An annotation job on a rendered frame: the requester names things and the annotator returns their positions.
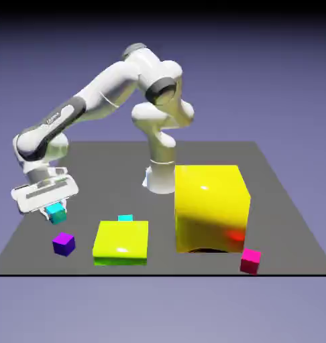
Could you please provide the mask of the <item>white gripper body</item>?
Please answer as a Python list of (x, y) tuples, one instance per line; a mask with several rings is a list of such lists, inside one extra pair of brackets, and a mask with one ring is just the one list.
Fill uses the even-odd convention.
[(11, 197), (21, 213), (30, 213), (78, 194), (72, 176), (64, 174), (12, 189)]

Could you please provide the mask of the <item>small purple cube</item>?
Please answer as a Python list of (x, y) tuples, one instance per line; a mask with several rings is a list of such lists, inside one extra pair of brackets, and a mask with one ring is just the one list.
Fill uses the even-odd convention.
[(61, 232), (52, 240), (52, 246), (57, 255), (67, 257), (75, 249), (76, 243), (72, 234)]

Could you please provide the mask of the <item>small magenta cube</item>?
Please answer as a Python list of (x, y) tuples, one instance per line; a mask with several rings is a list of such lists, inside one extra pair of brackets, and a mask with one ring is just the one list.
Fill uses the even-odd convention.
[(241, 256), (239, 270), (244, 273), (256, 275), (260, 266), (261, 252), (244, 249)]

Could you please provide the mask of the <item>large lime green box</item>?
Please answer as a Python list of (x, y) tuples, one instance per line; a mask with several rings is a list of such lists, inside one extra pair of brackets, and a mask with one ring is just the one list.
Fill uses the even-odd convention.
[(100, 221), (93, 245), (94, 265), (146, 265), (148, 221)]

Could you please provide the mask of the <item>large yellow box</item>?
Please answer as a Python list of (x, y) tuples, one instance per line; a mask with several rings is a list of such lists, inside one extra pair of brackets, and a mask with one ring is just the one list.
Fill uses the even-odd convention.
[(176, 250), (242, 252), (250, 203), (251, 196), (238, 166), (176, 166)]

